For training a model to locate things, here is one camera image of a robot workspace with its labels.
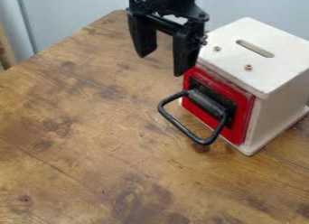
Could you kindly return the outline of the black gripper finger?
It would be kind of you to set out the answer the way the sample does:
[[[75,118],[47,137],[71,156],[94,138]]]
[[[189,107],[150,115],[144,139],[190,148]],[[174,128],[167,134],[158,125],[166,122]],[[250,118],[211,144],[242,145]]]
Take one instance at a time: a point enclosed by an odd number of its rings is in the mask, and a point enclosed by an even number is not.
[[[190,31],[179,30],[172,36],[174,76],[179,77],[195,65],[201,44]]]
[[[128,26],[135,51],[143,58],[156,49],[156,30],[151,20],[132,12],[128,12]]]

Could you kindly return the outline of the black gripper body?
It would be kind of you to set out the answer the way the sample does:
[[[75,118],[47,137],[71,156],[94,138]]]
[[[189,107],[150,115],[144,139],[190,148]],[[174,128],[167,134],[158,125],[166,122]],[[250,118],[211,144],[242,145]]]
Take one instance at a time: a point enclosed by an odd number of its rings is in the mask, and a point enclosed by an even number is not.
[[[190,31],[199,44],[206,45],[203,27],[210,16],[195,0],[130,0],[128,12],[147,17],[155,30],[168,35]]]

